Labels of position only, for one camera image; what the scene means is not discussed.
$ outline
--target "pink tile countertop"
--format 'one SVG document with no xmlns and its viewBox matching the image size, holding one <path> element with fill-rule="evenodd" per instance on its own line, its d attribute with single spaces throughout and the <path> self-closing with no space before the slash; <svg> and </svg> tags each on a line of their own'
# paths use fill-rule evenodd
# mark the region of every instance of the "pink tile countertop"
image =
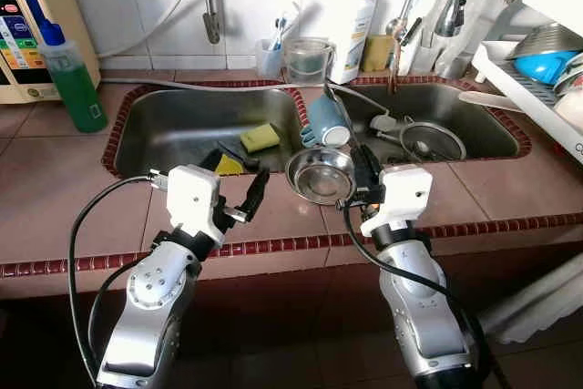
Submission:
<svg viewBox="0 0 583 389">
<path fill-rule="evenodd" d="M 185 82 L 256 79 L 247 70 L 106 74 Z M 63 259 L 71 224 L 115 180 L 100 159 L 124 96 L 135 87 L 100 87 L 110 122 L 93 135 L 78 133 L 60 103 L 0 106 L 0 299 L 66 292 Z M 302 90 L 307 102 L 320 94 Z M 583 241 L 583 168 L 529 118 L 509 116 L 530 137 L 526 156 L 424 165 L 435 184 L 418 226 L 434 237 L 436 253 Z M 235 205 L 250 180 L 227 177 L 221 192 Z M 164 194 L 146 184 L 112 194 L 80 231 L 79 289 L 95 290 L 112 269 L 147 251 L 159 230 L 169 230 Z M 285 176 L 275 174 L 255 221 L 228 234 L 228 244 L 205 262 L 202 278 L 363 262 L 344 233 L 334 208 L 299 198 Z"/>
</svg>

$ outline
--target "white tile wall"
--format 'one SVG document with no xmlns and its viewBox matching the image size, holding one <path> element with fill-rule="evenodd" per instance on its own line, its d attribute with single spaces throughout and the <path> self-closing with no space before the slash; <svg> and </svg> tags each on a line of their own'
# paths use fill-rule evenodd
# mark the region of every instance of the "white tile wall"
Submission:
<svg viewBox="0 0 583 389">
<path fill-rule="evenodd" d="M 135 41 L 158 20 L 173 0 L 78 0 L 98 51 Z M 105 60 L 109 68 L 246 68 L 254 65 L 253 48 L 271 37 L 274 21 L 291 1 L 303 14 L 295 34 L 326 36 L 337 18 L 326 6 L 342 0 L 218 0 L 222 36 L 218 45 L 206 37 L 204 0 L 185 0 L 169 23 L 147 43 L 124 56 Z M 398 14 L 403 0 L 379 0 L 372 33 L 382 33 Z"/>
</svg>

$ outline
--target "sink basin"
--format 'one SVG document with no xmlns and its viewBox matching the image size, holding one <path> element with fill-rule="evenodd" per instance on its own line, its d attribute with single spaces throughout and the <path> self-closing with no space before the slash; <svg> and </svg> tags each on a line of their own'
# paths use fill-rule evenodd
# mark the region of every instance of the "sink basin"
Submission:
<svg viewBox="0 0 583 389">
<path fill-rule="evenodd" d="M 279 146 L 250 154 L 271 171 L 284 171 L 297 152 L 300 121 L 293 97 L 280 90 L 204 92 L 160 90 L 139 97 L 132 105 L 115 158 L 126 178 L 150 169 L 169 171 L 198 164 L 217 147 L 217 140 L 244 153 L 239 135 L 271 123 Z"/>
<path fill-rule="evenodd" d="M 401 85 L 395 95 L 389 95 L 386 85 L 355 86 L 354 90 L 388 107 L 391 116 L 403 121 L 410 116 L 416 122 L 433 122 L 453 131 L 464 143 L 466 159 L 515 157 L 517 140 L 485 108 L 457 98 L 460 90 L 444 84 Z M 356 137 L 367 145 L 381 163 L 410 161 L 403 150 L 376 137 L 369 128 L 372 118 L 381 112 L 353 97 L 339 92 L 353 120 Z"/>
</svg>

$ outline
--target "blue bottle cap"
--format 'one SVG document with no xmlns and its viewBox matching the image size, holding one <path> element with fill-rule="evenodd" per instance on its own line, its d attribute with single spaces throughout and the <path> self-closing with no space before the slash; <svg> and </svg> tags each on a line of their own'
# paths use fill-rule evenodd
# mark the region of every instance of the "blue bottle cap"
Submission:
<svg viewBox="0 0 583 389">
<path fill-rule="evenodd" d="M 65 43 L 65 35 L 61 30 L 61 26 L 56 23 L 51 23 L 48 20 L 43 21 L 40 26 L 40 33 L 47 46 L 60 46 Z"/>
</svg>

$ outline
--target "kitchen faucet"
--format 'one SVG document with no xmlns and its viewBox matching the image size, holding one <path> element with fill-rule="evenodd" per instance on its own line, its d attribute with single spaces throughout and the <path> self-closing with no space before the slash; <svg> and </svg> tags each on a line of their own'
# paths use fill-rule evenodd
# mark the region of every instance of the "kitchen faucet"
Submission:
<svg viewBox="0 0 583 389">
<path fill-rule="evenodd" d="M 407 21 L 412 3 L 413 0 L 404 0 L 401 14 L 391 20 L 386 26 L 386 33 L 392 36 L 395 41 L 394 57 L 389 75 L 389 90 L 393 92 L 396 91 L 396 79 L 399 71 L 399 60 L 401 58 L 401 43 L 407 34 Z M 465 0 L 447 0 L 435 25 L 435 33 L 444 37 L 457 36 L 461 27 L 464 25 L 464 7 Z"/>
</svg>

